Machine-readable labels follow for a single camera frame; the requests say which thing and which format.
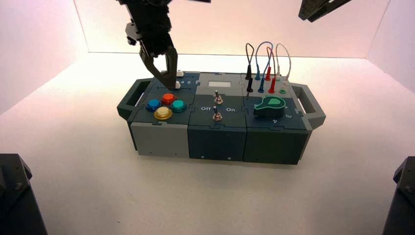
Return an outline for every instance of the white wall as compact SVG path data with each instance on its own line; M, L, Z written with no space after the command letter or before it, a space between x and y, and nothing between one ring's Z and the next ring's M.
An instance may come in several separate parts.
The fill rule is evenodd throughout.
M368 59L415 92L415 1L391 0Z
M272 40L293 56L364 58L388 1L353 0L310 23L298 17L301 0L174 0L171 35L179 53L240 55L246 42ZM125 39L125 6L115 0L75 3L91 52L138 52Z
M1 0L0 114L87 52L72 0Z

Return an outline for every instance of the yellow button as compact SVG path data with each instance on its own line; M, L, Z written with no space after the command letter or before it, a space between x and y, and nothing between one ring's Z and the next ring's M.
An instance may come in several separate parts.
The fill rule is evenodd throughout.
M158 120L169 119L172 115L173 115L173 112L171 111L171 109L169 109L167 107L159 107L154 112L154 117L157 118Z

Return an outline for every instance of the robotic arm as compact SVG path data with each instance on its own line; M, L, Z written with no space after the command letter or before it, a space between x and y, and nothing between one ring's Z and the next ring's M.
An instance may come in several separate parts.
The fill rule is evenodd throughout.
M140 43L140 57L146 68L169 90L177 89L177 51L171 41L168 4L172 0L116 0L127 5L131 22L125 32L130 45ZM299 17L311 22L351 0L302 0ZM154 58L166 55L167 71L154 66Z

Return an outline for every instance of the red button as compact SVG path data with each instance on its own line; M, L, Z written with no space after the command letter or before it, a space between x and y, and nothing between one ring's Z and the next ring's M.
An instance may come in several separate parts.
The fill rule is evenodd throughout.
M161 101L165 105L170 105L174 101L174 95L172 93L164 94L163 98L161 98Z

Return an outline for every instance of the teal button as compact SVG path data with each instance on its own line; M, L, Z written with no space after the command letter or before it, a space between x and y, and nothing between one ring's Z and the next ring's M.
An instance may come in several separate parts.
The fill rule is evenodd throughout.
M180 113L183 112L186 109L186 105L184 104L184 102L180 99L175 100L172 104L171 104L171 110L175 113Z

